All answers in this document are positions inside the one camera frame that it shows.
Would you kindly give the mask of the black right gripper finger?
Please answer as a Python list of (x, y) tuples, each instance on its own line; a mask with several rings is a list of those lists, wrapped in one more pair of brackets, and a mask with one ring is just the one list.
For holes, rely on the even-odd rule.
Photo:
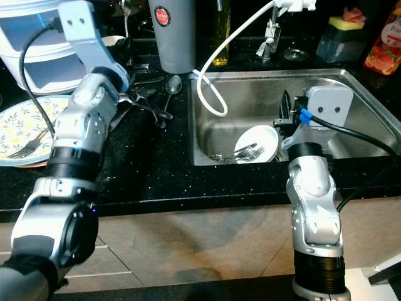
[(293, 120), (301, 124), (309, 124), (308, 113), (309, 98), (306, 96), (306, 90), (300, 97), (293, 99)]
[(293, 101), (289, 92), (284, 90), (279, 106), (279, 129), (293, 129)]

